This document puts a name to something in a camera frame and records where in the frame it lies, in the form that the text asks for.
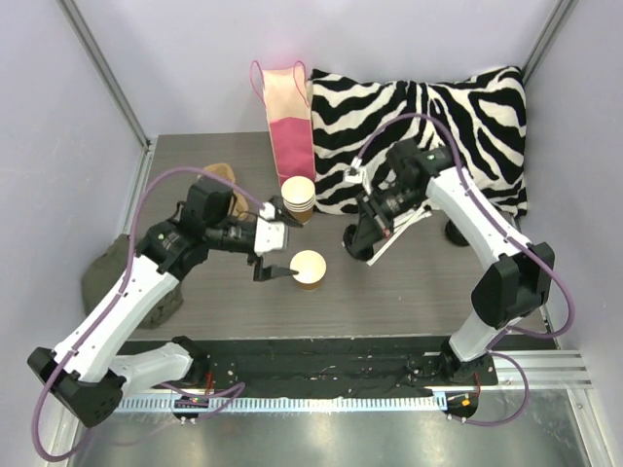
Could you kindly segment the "single brown paper cup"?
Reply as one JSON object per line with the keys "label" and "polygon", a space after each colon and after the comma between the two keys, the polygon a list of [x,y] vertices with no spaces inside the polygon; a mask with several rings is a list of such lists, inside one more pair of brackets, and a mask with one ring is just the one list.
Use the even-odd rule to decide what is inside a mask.
{"label": "single brown paper cup", "polygon": [[293,279],[306,291],[318,288],[327,272],[324,257],[313,250],[303,250],[296,253],[290,261],[290,268],[296,271]]}

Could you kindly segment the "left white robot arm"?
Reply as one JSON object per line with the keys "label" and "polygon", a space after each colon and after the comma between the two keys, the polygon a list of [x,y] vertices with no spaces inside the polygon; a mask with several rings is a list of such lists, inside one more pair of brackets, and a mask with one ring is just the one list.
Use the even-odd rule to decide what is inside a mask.
{"label": "left white robot arm", "polygon": [[77,330],[53,349],[36,348],[28,366],[59,402],[88,428],[103,422],[120,402],[154,386],[179,381],[200,386],[207,353],[186,337],[154,350],[122,355],[120,349],[147,314],[212,250],[240,253],[256,282],[294,275],[264,266],[265,254],[286,247],[288,230],[301,224],[274,196],[253,220],[231,212],[233,189],[207,177],[194,183],[170,218],[152,226],[131,248],[128,271]]}

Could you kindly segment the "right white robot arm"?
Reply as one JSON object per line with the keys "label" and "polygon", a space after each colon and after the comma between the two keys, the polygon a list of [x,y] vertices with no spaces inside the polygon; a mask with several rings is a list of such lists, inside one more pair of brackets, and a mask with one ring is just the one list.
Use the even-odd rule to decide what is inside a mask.
{"label": "right white robot arm", "polygon": [[472,311],[441,346],[438,375],[452,384],[471,378],[492,342],[541,307],[549,297],[555,255],[545,242],[520,235],[488,202],[446,147],[419,149],[412,140],[394,144],[387,159],[396,179],[386,189],[356,198],[358,220],[343,234],[352,258],[369,262],[374,246],[405,230],[405,215],[432,201],[476,253],[484,274],[471,293]]}

